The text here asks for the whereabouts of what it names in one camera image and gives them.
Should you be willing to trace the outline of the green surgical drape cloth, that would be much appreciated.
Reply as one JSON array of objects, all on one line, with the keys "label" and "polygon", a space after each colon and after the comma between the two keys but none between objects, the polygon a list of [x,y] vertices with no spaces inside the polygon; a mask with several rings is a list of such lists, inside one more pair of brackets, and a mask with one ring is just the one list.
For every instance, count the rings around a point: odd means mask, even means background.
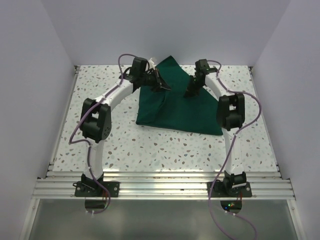
[{"label": "green surgical drape cloth", "polygon": [[161,61],[157,69],[171,90],[153,92],[149,86],[141,86],[136,124],[221,136],[216,120],[218,101],[204,88],[199,95],[184,97],[190,76],[172,56]]}]

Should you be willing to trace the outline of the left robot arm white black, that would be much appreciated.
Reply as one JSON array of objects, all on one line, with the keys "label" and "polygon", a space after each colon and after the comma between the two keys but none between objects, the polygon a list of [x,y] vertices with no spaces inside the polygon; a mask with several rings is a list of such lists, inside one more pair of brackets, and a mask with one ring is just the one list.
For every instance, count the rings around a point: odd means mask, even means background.
[{"label": "left robot arm white black", "polygon": [[83,102],[79,129],[88,144],[88,154],[80,182],[92,196],[99,196],[104,190],[102,159],[105,140],[112,130],[112,110],[142,86],[150,87],[153,92],[171,90],[153,58],[134,56],[131,66],[120,71],[115,85],[102,95]]}]

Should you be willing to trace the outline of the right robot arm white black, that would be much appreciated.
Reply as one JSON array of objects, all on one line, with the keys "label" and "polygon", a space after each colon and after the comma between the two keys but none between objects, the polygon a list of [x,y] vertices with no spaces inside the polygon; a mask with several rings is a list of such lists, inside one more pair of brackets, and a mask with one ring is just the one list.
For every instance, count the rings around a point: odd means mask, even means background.
[{"label": "right robot arm white black", "polygon": [[224,178],[214,183],[214,191],[223,191],[227,196],[235,196],[247,184],[247,177],[241,161],[241,145],[236,142],[236,132],[245,122],[245,96],[236,93],[224,84],[220,78],[220,69],[210,67],[207,59],[195,62],[195,73],[190,76],[184,97],[199,95],[206,86],[218,98],[216,121],[222,129],[226,163]]}]

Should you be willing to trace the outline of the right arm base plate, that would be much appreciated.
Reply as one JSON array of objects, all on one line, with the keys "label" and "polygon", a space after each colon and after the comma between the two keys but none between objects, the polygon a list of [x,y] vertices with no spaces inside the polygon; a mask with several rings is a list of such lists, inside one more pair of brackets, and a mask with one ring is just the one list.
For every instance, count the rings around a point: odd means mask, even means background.
[{"label": "right arm base plate", "polygon": [[214,183],[214,187],[210,193],[211,186],[212,186],[212,182],[206,183],[207,193],[212,198],[236,198],[236,197],[250,198],[253,196],[251,185],[249,182],[246,182],[245,185],[232,188],[232,187],[226,187],[222,181],[217,180]]}]

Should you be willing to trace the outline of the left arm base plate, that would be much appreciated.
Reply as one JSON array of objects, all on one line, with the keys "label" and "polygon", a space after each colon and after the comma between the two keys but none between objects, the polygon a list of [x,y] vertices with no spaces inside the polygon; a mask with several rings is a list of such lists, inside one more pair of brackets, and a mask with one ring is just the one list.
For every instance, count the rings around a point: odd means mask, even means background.
[{"label": "left arm base plate", "polygon": [[[108,196],[111,198],[117,198],[120,191],[120,183],[117,181],[107,181],[101,183],[104,188],[108,190]],[[83,185],[80,181],[72,184],[75,187],[75,197],[93,198],[93,197],[105,197],[106,191],[97,186],[96,188],[91,188]]]}]

